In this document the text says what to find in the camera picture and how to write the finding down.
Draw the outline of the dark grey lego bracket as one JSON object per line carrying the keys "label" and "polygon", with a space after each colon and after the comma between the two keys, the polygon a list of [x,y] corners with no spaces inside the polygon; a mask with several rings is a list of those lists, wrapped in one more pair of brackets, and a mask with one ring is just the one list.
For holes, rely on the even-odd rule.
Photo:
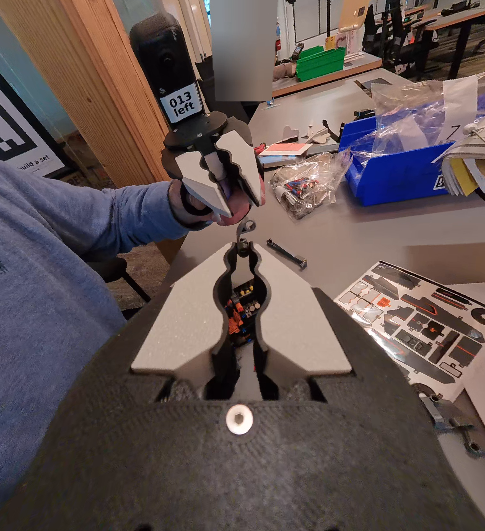
{"label": "dark grey lego bracket", "polygon": [[438,395],[420,393],[418,396],[430,415],[435,430],[439,433],[458,435],[468,455],[477,459],[485,458],[485,447],[473,438],[472,433],[476,426],[468,415],[461,412],[452,402]]}

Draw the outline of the white foam cutouts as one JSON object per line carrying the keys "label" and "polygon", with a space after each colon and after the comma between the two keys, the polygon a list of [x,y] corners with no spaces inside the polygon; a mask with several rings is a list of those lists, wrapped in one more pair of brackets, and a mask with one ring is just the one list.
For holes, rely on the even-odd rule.
{"label": "white foam cutouts", "polygon": [[280,143],[315,143],[315,144],[327,144],[328,142],[339,143],[339,136],[335,134],[327,125],[326,121],[323,121],[323,127],[309,126],[306,135],[300,136],[298,129],[292,129],[289,125],[286,125],[283,129],[283,137]]}

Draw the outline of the tan cardboard board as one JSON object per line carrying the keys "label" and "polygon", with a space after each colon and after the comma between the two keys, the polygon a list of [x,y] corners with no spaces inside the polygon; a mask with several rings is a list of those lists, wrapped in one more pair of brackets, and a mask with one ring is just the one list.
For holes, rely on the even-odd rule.
{"label": "tan cardboard board", "polygon": [[371,1],[343,1],[339,18],[339,33],[347,33],[360,29],[365,22]]}

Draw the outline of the partly built lego car chassis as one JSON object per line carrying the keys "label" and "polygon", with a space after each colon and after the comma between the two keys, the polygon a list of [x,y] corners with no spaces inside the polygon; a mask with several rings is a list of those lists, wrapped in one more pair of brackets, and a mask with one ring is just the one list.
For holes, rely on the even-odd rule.
{"label": "partly built lego car chassis", "polygon": [[255,325],[260,307],[254,281],[249,280],[233,289],[224,310],[228,317],[228,335],[235,348],[255,339]]}

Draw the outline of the person's left forearm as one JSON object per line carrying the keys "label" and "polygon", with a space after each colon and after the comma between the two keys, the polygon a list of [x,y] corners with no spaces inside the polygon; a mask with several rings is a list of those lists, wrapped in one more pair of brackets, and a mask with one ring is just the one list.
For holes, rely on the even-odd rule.
{"label": "person's left forearm", "polygon": [[71,225],[76,233],[68,247],[86,259],[107,258],[211,225],[212,214],[186,210],[182,190],[178,180],[109,191],[80,189]]}

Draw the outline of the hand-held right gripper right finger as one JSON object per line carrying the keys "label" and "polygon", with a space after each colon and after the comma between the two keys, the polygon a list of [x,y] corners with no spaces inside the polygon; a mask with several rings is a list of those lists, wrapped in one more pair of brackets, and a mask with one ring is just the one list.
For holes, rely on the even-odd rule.
{"label": "hand-held right gripper right finger", "polygon": [[352,374],[352,365],[309,283],[251,242],[259,284],[254,367],[263,400],[278,400],[297,381]]}

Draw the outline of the small grey lego connector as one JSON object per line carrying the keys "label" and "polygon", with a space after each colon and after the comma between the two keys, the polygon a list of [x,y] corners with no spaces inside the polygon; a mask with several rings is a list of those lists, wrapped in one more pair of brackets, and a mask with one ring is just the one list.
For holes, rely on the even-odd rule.
{"label": "small grey lego connector", "polygon": [[242,220],[236,232],[236,247],[237,254],[241,258],[246,258],[250,254],[250,242],[247,239],[247,235],[251,233],[256,228],[256,223],[253,220],[244,219]]}

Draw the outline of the plastic bag of lego parts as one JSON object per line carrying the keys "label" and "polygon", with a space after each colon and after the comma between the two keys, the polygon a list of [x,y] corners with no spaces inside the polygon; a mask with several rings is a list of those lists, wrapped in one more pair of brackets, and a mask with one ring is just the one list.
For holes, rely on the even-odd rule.
{"label": "plastic bag of lego parts", "polygon": [[299,221],[336,201],[336,191],[352,164],[351,150],[324,152],[280,168],[269,184],[288,216]]}

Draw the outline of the black office chair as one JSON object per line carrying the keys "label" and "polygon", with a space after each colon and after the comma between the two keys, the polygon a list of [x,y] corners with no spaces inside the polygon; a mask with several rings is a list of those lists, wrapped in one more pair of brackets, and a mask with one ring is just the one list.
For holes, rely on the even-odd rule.
{"label": "black office chair", "polygon": [[414,37],[414,42],[405,44],[405,38],[409,31],[403,25],[403,17],[400,8],[395,7],[390,10],[392,23],[392,36],[386,41],[383,55],[383,67],[386,70],[395,70],[404,66],[407,68],[412,63],[423,61],[428,58],[431,50],[438,48],[438,41],[434,40],[433,31],[419,28],[419,36]]}

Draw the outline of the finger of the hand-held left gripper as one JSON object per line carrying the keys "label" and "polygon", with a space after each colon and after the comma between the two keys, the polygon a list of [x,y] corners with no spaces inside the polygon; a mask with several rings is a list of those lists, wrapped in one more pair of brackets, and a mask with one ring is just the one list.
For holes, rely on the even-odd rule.
{"label": "finger of the hand-held left gripper", "polygon": [[260,207],[263,203],[261,177],[252,146],[237,131],[229,131],[215,142],[215,149],[221,162],[227,163],[231,182],[237,184],[253,206]]}
{"label": "finger of the hand-held left gripper", "polygon": [[190,195],[210,208],[214,219],[227,225],[233,221],[233,185],[216,151],[205,156],[199,151],[188,151],[175,157],[182,183]]}

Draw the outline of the lego instruction booklet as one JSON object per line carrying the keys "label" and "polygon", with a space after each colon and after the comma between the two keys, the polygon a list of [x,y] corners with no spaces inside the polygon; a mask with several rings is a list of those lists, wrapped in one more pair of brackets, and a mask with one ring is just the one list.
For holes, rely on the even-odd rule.
{"label": "lego instruction booklet", "polygon": [[440,163],[445,189],[452,196],[485,195],[485,72],[443,82],[445,118],[437,138],[449,147]]}

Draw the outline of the pink paper card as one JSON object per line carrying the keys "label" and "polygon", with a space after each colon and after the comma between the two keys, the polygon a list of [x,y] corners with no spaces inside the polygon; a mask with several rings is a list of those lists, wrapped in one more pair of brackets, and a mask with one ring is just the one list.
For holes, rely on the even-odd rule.
{"label": "pink paper card", "polygon": [[260,157],[298,157],[304,156],[311,143],[275,143],[264,149],[259,156]]}

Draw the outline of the black stool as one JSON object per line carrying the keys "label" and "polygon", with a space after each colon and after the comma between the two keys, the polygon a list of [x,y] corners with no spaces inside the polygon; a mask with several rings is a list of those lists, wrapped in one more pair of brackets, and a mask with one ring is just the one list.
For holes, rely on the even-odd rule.
{"label": "black stool", "polygon": [[150,296],[142,289],[139,284],[129,275],[127,271],[127,262],[124,258],[114,257],[106,261],[86,262],[101,278],[108,284],[124,280],[128,286],[145,302],[151,301]]}

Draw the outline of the blue plastic bin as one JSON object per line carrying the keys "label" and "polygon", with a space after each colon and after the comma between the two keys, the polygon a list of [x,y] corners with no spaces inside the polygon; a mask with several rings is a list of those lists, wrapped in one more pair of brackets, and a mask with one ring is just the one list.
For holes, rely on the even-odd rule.
{"label": "blue plastic bin", "polygon": [[441,160],[435,159],[452,144],[369,157],[365,165],[353,155],[345,182],[364,207],[448,195]]}

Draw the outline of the wooden pillar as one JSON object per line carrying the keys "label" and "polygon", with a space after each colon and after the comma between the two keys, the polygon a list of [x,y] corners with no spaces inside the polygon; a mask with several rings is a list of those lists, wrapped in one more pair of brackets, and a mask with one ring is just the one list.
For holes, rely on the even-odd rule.
{"label": "wooden pillar", "polygon": [[0,16],[117,187],[170,180],[167,123],[113,1],[0,1]]}

